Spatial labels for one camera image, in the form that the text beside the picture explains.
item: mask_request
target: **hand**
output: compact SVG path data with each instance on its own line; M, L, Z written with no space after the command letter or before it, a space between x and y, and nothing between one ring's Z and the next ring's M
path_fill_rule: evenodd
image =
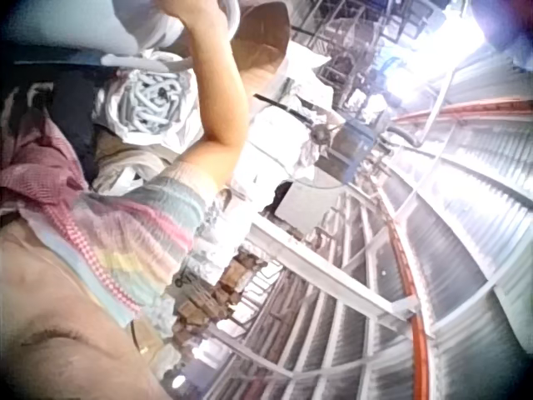
M189 30L226 21L217 0L157 0L157 4L164 13L182 20Z

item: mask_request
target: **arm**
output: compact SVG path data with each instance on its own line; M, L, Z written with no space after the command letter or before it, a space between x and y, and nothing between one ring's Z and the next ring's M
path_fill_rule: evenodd
M248 102L216 0L160 0L191 34L194 72L205 134L178 162L199 167L221 188L232 175L247 139Z

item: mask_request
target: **skin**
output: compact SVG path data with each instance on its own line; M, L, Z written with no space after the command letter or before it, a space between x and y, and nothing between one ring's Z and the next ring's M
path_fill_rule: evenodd
M179 161L222 187L246 141L247 97L215 0L161 0L191 34L204 138ZM168 398L126 333L21 219L0 231L2 372L28 398Z

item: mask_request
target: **orange pipe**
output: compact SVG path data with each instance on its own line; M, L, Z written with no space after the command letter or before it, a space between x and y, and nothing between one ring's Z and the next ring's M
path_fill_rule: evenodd
M429 117L431 110L412 112L393 118L395 123L417 123ZM496 98L479 102L464 102L445 106L438 118L466 118L490 115L530 115L533 113L533 100L523 98Z
M401 283L407 296L416 296L418 298L415 281L413 279L409 263L407 262L406 253L401 245L400 237L396 225L391 215L386 210L383 200L379 197L381 210L385 216L389 238L391 240L392 251L398 266L401 277ZM429 352L427 348L426 330L424 321L418 314L410 318L411 330L413 335L413 363L415 365L415 376L413 377L413 398L414 400L429 400L430 396L430 367Z

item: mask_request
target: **patterned fabric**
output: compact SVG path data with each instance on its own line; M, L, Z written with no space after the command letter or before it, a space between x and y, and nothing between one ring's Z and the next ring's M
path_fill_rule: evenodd
M89 193L52 120L32 110L21 128L17 137L3 135L0 209L42 214L133 313L153 304L191 249L215 183L178 162L125 196Z

